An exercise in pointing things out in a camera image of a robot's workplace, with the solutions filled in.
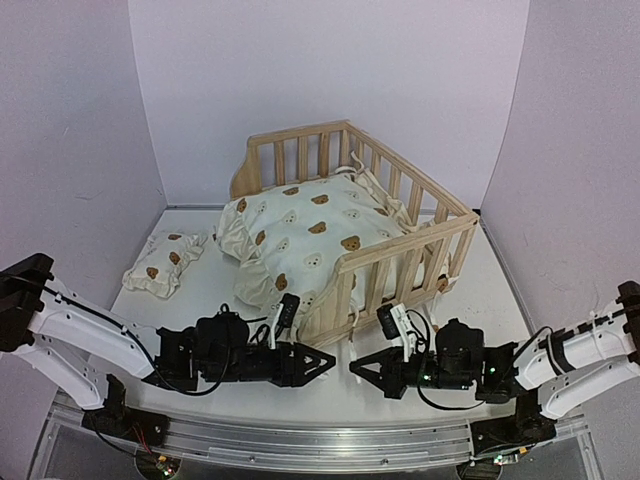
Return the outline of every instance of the wooden crib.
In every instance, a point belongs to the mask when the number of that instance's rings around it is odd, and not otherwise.
[[[365,308],[359,312],[356,329],[375,321],[376,310],[383,303],[415,306],[433,298],[438,290],[451,290],[478,223],[478,216],[460,200],[348,120],[249,137],[245,162],[231,182],[231,197],[237,199],[274,186],[328,177],[335,167],[352,165],[352,151],[380,184],[386,185],[391,197],[404,202],[414,225],[423,206],[435,207],[435,224],[340,257],[327,287],[304,318],[297,320],[297,340],[314,347],[333,343],[352,330],[354,314],[349,301],[354,272],[359,268],[372,267]],[[443,283],[439,277],[452,245],[455,249],[448,283]],[[389,265],[395,256],[403,259],[395,295],[383,298]],[[422,285],[416,288],[421,262],[425,275]]]

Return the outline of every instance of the wooden slat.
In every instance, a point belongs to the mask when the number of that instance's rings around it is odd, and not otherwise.
[[[351,287],[353,286],[353,270],[345,272],[338,277],[338,304],[333,328],[340,327],[347,322],[349,316],[349,301],[351,300]]]
[[[371,173],[379,179],[380,175],[380,154],[375,150],[371,152]]]
[[[435,288],[438,277],[440,276],[440,271],[442,270],[444,261],[447,258],[447,253],[449,253],[450,246],[451,237],[443,238],[436,243],[433,256],[431,257],[431,261],[429,262],[429,266],[427,267],[427,271],[424,275],[424,281],[422,283],[422,287],[426,291]]]
[[[287,183],[287,176],[284,171],[284,142],[279,140],[273,144],[273,155],[276,159],[276,185]]]
[[[389,189],[388,193],[392,198],[398,198],[400,192],[400,180],[402,179],[402,173],[395,165],[391,165],[391,175],[389,177]]]
[[[318,146],[318,175],[329,176],[329,134],[320,134],[320,144]]]
[[[298,180],[305,182],[309,178],[309,139],[298,137]]]
[[[247,148],[247,158],[231,181],[231,199],[255,195],[262,191],[262,168],[260,166],[260,149]]]
[[[396,288],[396,300],[403,302],[405,297],[411,293],[413,284],[416,281],[416,273],[422,259],[424,248],[416,248],[407,252],[402,262],[402,271],[400,272],[398,285]]]
[[[361,162],[364,162],[364,142],[359,138],[356,138],[356,157]]]
[[[349,143],[349,132],[342,130],[340,132],[340,166],[351,165],[351,145]]]
[[[398,167],[404,174],[411,177],[413,181],[417,181],[422,188],[424,188],[429,194],[434,196],[438,201],[445,203],[447,208],[451,210],[455,215],[461,216],[471,213],[471,209],[463,204],[460,200],[449,193],[445,188],[436,183],[428,175],[424,174],[413,164],[409,163],[402,156],[396,153],[391,148],[387,147],[384,143],[376,140],[368,133],[360,130],[358,127],[353,126],[347,122],[347,130],[355,135],[356,140],[360,140],[372,149],[378,150],[378,152],[387,159],[391,164]]]
[[[344,130],[347,125],[347,120],[339,120],[337,122],[306,125],[304,127],[288,128],[286,130],[278,130],[276,132],[252,135],[247,140],[247,147],[256,147],[280,140],[293,140],[294,138],[308,137],[310,135],[320,135],[321,133],[337,132]]]
[[[438,206],[436,207],[436,216],[434,217],[434,221],[436,223],[446,222],[447,218],[449,218],[449,209],[442,202],[438,202]]]
[[[475,227],[472,227],[469,230],[462,232],[460,235],[456,252],[453,254],[453,260],[451,261],[451,270],[449,271],[450,278],[460,275],[462,264],[464,263],[464,259],[466,258],[469,247],[471,246],[471,240],[473,240],[473,234],[475,231]]]
[[[414,225],[420,216],[420,207],[422,206],[422,192],[424,190],[416,182],[411,185],[411,195],[409,196],[409,217]]]
[[[445,237],[452,237],[468,229],[473,222],[477,222],[477,219],[478,216],[472,212],[445,223],[423,228],[417,232],[408,233],[401,237],[392,238],[386,242],[348,253],[338,259],[336,262],[336,270],[338,273],[355,270],[375,261],[390,258],[399,253],[434,243]]]
[[[371,274],[369,276],[369,281],[367,282],[367,295],[364,304],[368,314],[374,313],[382,303],[384,287],[387,284],[390,266],[391,259],[385,258],[374,263],[371,267]]]

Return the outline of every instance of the bedding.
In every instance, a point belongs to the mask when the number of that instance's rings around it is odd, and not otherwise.
[[[309,310],[327,286],[338,258],[415,230],[399,200],[366,169],[339,169],[329,178],[288,184],[226,205],[217,231],[220,249],[240,261],[234,293],[266,311],[284,293]],[[394,258],[384,295],[396,289]],[[364,308],[370,266],[356,271],[352,305]],[[422,283],[421,264],[415,286]]]
[[[189,263],[200,258],[204,232],[164,231],[147,239],[136,264],[122,277],[127,290],[147,290],[169,298],[180,285],[180,275]]]

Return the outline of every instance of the white wall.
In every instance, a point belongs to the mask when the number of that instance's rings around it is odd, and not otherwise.
[[[42,251],[108,307],[165,207],[126,0],[0,2],[0,270]],[[56,387],[0,359],[0,472],[27,469]]]
[[[482,215],[538,326],[582,322],[640,281],[640,3],[531,3]],[[605,478],[637,480],[640,382],[585,409]]]
[[[478,207],[528,3],[129,2],[168,202],[226,202],[251,134],[350,118]]]

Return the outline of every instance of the white tabletop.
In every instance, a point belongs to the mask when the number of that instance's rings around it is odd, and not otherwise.
[[[155,231],[182,229],[210,232],[220,217],[219,210],[167,210]],[[181,277],[182,285],[168,300],[160,300],[147,292],[120,291],[113,312],[138,324],[182,330],[200,317],[213,316],[222,303],[245,318],[258,312],[233,296],[237,262],[225,257],[216,245],[207,241],[205,252]],[[466,264],[456,287],[444,295],[436,318],[440,326],[457,317],[469,326],[482,328],[487,346],[527,338],[529,332],[502,269],[484,234],[478,228]],[[389,346],[376,325],[356,334],[358,356]],[[166,413],[183,413],[206,418],[255,421],[259,423],[388,425],[394,423],[446,424],[460,419],[485,418],[512,413],[512,405],[482,405],[470,411],[439,411],[425,405],[415,389],[409,389],[402,400],[385,399],[380,390],[362,381],[348,370],[346,342],[325,348],[337,358],[337,366],[324,379],[316,379],[303,388],[278,388],[266,382],[225,383],[213,394],[193,398],[165,391],[128,377],[99,359],[94,363],[109,368],[127,385],[128,403]],[[199,389],[207,384],[200,382]],[[429,398],[440,404],[464,406],[477,403],[473,390],[425,390]]]

